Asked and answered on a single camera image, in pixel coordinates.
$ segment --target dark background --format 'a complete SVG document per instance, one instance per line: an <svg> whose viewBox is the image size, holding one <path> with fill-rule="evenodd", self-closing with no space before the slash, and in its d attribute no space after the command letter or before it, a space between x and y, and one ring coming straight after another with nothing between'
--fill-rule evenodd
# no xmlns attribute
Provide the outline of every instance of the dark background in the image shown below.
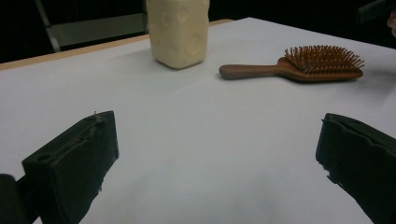
<svg viewBox="0 0 396 224"><path fill-rule="evenodd" d="M51 24L142 12L141 0L42 0ZM211 0L209 19L252 17L396 49L389 14L357 25L357 9L371 1ZM34 0L0 1L0 63L52 53Z"/></svg>

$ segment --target wooden table edge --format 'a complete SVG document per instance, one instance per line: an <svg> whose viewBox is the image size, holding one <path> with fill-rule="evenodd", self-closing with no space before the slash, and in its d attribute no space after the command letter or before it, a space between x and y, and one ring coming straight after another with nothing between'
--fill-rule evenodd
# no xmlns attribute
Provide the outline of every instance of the wooden table edge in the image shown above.
<svg viewBox="0 0 396 224"><path fill-rule="evenodd" d="M210 26L213 26L213 25L218 25L218 24L222 24L225 22L229 22L229 21L233 21L233 20L223 19L223 20L218 20L218 21L211 21L209 24L210 24ZM107 43L103 43L103 44L92 45L92 46L88 46L88 47L84 47L84 48L80 48L80 49L71 49L71 50L66 50L66 51L62 51L62 52L58 52L58 53L46 54L46 55L42 55L42 56L17 60L17 61L8 62L8 63L0 63L0 70L22 67L22 66L26 66L26 65L30 65L30 64L34 64L34 63L43 63L43 62L48 62L48 61L52 61L52 60L58 60L58 59L66 58L66 57L71 57L71 56L75 56L75 55L79 55L79 54L84 54L84 53L101 50L101 49L108 49L108 48L113 48L113 47L120 46L120 45L130 44L130 43L134 43L134 42L146 40L146 39L149 39L149 35L139 35L139 36L125 38L125 39L116 40L116 41L111 41L111 42L107 42Z"/></svg>

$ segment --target hairbrush handle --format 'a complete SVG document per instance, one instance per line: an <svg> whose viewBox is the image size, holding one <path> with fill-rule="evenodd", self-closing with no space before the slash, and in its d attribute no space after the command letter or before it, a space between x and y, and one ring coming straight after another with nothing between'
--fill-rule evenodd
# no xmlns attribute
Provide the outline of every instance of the hairbrush handle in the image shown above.
<svg viewBox="0 0 396 224"><path fill-rule="evenodd" d="M275 74L290 75L292 70L281 65L247 65L225 64L219 68L221 77L224 79L238 79L248 77L269 77Z"/></svg>

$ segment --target bottle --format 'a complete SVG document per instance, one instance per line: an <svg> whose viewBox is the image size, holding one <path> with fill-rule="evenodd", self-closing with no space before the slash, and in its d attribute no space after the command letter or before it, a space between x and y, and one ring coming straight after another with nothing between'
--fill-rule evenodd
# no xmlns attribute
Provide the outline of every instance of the bottle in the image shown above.
<svg viewBox="0 0 396 224"><path fill-rule="evenodd" d="M206 56L209 0L146 0L153 57L181 69Z"/></svg>

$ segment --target chair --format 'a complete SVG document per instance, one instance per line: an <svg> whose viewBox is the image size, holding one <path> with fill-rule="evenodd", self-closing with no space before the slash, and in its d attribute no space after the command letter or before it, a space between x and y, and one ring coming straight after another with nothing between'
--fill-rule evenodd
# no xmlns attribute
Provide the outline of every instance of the chair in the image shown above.
<svg viewBox="0 0 396 224"><path fill-rule="evenodd" d="M146 3L143 0L141 13L120 15L85 21L52 24L41 0L35 0L38 12L55 52L66 47L88 43L106 42L123 36L142 35L147 32Z"/></svg>

